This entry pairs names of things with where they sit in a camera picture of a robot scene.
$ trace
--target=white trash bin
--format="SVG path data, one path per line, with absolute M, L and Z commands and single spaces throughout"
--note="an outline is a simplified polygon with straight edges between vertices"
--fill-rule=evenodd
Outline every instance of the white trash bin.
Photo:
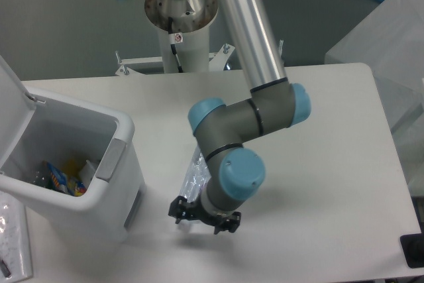
M 123 241 L 145 191 L 125 113 L 50 91 L 26 89 L 0 57 L 0 190 L 51 222 Z M 43 160 L 100 160 L 73 197 L 32 184 Z

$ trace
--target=bolt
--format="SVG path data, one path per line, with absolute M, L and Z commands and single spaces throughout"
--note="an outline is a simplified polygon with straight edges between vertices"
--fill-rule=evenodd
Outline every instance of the bolt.
M 283 55 L 283 44 L 284 40 L 280 40 L 280 42 L 278 43 L 278 53 L 280 54 L 280 57 L 282 57 Z
M 118 51 L 115 51 L 115 56 L 117 57 L 118 66 L 121 66 L 121 64 L 122 64 L 122 60 L 121 60 L 121 58 L 119 57 L 119 53 L 118 53 Z

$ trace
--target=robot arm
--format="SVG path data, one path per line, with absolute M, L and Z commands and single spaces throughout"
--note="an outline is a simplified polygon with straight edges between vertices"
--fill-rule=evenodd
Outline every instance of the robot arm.
M 233 105 L 206 99 L 189 111 L 189 122 L 211 174 L 197 199 L 177 197 L 169 215 L 199 219 L 220 231 L 235 232 L 235 210 L 264 181 L 262 160 L 243 143 L 302 122 L 311 112 L 300 84 L 289 83 L 261 0 L 220 0 L 252 97 Z

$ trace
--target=clear plastic wrapper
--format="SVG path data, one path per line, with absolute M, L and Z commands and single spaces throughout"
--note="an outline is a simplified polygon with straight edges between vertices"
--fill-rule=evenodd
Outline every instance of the clear plastic wrapper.
M 187 202 L 195 201 L 209 179 L 211 179 L 211 174 L 207 168 L 206 160 L 200 152 L 199 146 L 197 146 L 185 173 L 180 196 L 187 198 Z
M 0 192 L 0 282 L 14 283 L 32 276 L 27 216 L 24 205 Z

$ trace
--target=black object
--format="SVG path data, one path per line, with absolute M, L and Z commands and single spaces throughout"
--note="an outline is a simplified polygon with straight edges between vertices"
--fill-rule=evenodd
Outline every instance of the black object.
M 228 217 L 210 215 L 201 205 L 200 197 L 193 202 L 187 202 L 185 197 L 178 196 L 171 203 L 168 215 L 176 219 L 176 224 L 180 223 L 181 220 L 200 220 L 207 225 L 215 227 L 214 235 L 221 231 L 236 232 L 241 220 L 241 213 L 237 211 Z
M 4 260 L 0 261 L 0 270 L 5 276 L 5 278 L 9 278 L 12 275 Z
M 422 278 L 422 276 L 417 276 L 417 277 L 415 277 L 415 278 L 412 278 L 411 280 L 409 280 L 409 281 L 408 281 L 408 282 L 406 282 L 406 283 L 414 283 L 414 282 L 418 281 L 420 278 Z
M 403 254 L 410 268 L 424 267 L 424 235 L 402 235 L 400 237 Z

